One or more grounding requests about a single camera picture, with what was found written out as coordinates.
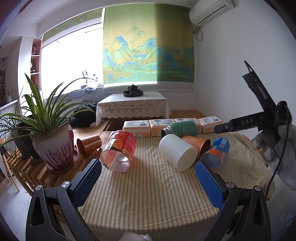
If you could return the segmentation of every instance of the green thermos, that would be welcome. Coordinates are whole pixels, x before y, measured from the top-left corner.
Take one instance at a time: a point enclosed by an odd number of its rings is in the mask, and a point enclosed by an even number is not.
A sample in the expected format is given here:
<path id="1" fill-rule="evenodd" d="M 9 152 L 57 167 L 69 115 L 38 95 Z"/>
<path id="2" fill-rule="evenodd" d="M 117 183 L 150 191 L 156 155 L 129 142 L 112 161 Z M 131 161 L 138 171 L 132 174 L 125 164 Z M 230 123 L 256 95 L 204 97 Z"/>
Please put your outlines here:
<path id="1" fill-rule="evenodd" d="M 185 135 L 196 137 L 197 133 L 198 132 L 197 132 L 196 124 L 193 121 L 188 120 L 188 121 L 172 123 L 166 128 L 163 128 L 161 130 L 161 138 L 163 138 L 168 134 L 174 134 L 180 138 L 182 138 Z"/>

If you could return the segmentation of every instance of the copper cup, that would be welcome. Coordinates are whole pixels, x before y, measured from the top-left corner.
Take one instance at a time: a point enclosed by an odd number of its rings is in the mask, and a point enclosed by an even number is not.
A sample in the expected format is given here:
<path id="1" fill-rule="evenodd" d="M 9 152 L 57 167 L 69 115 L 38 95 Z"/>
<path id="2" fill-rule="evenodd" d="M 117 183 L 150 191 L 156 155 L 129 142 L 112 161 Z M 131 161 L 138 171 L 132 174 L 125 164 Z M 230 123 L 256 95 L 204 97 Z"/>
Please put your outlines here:
<path id="1" fill-rule="evenodd" d="M 82 156 L 88 156 L 94 150 L 102 146 L 102 140 L 98 135 L 77 139 L 77 147 Z"/>
<path id="2" fill-rule="evenodd" d="M 182 140 L 186 141 L 190 145 L 193 145 L 198 150 L 197 160 L 199 161 L 200 157 L 203 153 L 207 152 L 211 148 L 211 141 L 198 138 L 198 137 L 192 137 L 192 136 L 183 136 Z"/>

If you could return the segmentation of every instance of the teapot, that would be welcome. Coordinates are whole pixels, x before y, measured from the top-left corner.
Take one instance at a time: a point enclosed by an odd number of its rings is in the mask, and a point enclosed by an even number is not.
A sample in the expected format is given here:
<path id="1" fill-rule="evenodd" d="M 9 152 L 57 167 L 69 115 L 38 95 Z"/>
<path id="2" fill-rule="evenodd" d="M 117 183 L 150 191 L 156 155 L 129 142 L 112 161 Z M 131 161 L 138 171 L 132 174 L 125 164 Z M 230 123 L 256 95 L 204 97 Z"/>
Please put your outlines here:
<path id="1" fill-rule="evenodd" d="M 132 84 L 131 86 L 128 87 L 129 92 L 136 92 L 138 90 L 138 86 Z"/>

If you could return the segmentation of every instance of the metal bolt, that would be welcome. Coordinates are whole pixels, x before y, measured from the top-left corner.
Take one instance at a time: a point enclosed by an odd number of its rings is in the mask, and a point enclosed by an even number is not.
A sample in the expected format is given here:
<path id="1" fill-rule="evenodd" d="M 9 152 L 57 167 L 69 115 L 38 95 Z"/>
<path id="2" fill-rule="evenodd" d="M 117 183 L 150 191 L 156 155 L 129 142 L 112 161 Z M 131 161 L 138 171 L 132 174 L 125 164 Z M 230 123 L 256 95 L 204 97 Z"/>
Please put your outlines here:
<path id="1" fill-rule="evenodd" d="M 35 187 L 35 190 L 36 190 L 36 191 L 39 191 L 41 188 L 42 188 L 41 185 L 37 185 L 37 186 Z"/>
<path id="2" fill-rule="evenodd" d="M 70 185 L 70 182 L 65 181 L 65 182 L 63 182 L 62 187 L 67 188 L 67 187 L 69 187 L 69 185 Z"/>
<path id="3" fill-rule="evenodd" d="M 261 191 L 261 187 L 258 186 L 258 185 L 255 186 L 255 189 L 256 189 L 257 191 Z"/>
<path id="4" fill-rule="evenodd" d="M 227 187 L 229 187 L 229 188 L 234 188 L 234 183 L 227 183 Z"/>

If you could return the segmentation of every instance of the green mountain painting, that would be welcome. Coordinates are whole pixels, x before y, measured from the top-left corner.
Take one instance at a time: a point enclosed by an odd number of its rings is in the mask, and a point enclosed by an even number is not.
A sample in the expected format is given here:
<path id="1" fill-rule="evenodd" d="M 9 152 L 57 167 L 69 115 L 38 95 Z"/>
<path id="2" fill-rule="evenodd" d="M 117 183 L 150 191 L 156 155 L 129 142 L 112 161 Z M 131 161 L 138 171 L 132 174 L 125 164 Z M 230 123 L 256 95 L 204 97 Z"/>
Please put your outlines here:
<path id="1" fill-rule="evenodd" d="M 167 4 L 108 7 L 104 16 L 104 84 L 194 81 L 189 9 Z"/>

